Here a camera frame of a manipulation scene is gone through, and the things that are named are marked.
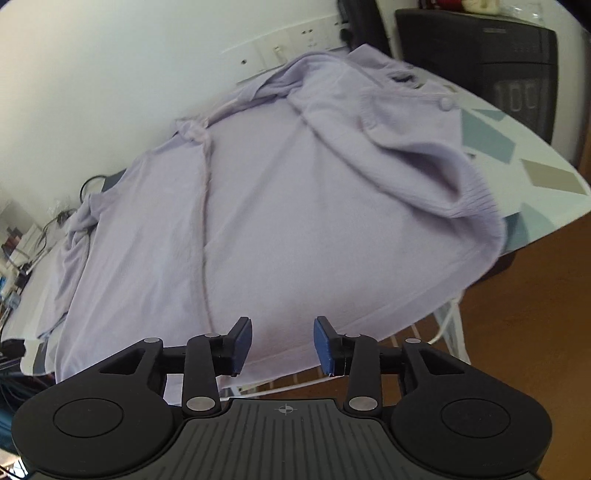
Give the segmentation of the black thermos bottle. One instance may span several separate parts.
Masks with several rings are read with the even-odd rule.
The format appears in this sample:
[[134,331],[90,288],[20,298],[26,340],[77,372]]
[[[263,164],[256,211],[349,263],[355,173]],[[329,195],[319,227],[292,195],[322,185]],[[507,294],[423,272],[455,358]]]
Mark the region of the black thermos bottle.
[[345,22],[339,35],[349,50],[367,44],[392,56],[382,14],[375,0],[338,0],[337,7]]

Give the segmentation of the white wall socket panel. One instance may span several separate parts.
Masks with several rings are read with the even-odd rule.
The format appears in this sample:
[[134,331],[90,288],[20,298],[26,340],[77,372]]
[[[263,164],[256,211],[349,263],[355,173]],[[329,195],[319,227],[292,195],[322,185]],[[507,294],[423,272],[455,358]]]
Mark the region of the white wall socket panel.
[[266,33],[221,53],[236,84],[287,64],[307,52],[339,50],[346,22],[339,14],[315,18]]

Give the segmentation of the lavender ribbed pajama garment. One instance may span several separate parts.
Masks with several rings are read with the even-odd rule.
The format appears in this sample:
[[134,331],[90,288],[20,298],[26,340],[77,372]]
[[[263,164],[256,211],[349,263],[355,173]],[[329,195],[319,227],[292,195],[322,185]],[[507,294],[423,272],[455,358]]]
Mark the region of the lavender ribbed pajama garment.
[[89,195],[40,321],[57,381],[147,337],[252,320],[242,379],[318,362],[312,322],[384,339],[485,274],[506,227],[455,94],[363,46],[252,80]]

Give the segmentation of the black nightstand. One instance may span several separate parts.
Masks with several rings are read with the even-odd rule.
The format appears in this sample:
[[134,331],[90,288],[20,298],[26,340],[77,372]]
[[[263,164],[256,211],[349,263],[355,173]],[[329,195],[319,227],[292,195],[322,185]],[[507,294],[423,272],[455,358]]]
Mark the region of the black nightstand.
[[443,10],[394,13],[406,62],[486,100],[550,143],[558,90],[554,31]]

